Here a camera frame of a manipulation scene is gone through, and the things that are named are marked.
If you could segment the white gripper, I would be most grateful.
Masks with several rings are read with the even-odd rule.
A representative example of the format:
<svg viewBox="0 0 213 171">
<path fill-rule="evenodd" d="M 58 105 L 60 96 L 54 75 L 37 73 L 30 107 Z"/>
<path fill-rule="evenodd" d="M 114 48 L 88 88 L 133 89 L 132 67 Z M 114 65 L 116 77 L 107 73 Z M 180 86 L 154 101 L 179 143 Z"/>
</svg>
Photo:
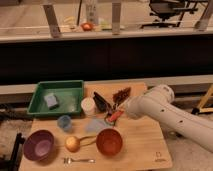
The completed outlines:
<svg viewBox="0 0 213 171">
<path fill-rule="evenodd" d="M 127 101 L 124 101 L 123 103 L 121 103 L 121 104 L 119 105 L 119 108 L 120 108 L 121 110 L 123 110 L 124 113 L 125 113 L 128 117 L 131 117 L 131 116 L 132 116 L 132 113 L 131 113 L 131 111 L 130 111 L 130 109 L 129 109 L 129 105 L 128 105 L 128 102 L 127 102 Z"/>
</svg>

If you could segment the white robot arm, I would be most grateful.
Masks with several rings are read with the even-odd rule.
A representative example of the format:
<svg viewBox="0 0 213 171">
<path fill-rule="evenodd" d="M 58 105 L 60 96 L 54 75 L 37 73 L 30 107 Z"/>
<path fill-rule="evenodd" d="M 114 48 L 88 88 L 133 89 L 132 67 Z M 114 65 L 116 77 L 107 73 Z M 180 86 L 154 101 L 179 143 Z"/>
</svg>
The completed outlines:
<svg viewBox="0 0 213 171">
<path fill-rule="evenodd" d="M 161 84 L 129 98 L 124 103 L 125 113 L 132 119 L 147 115 L 213 153 L 213 121 L 175 107 L 174 98 L 174 91 Z"/>
</svg>

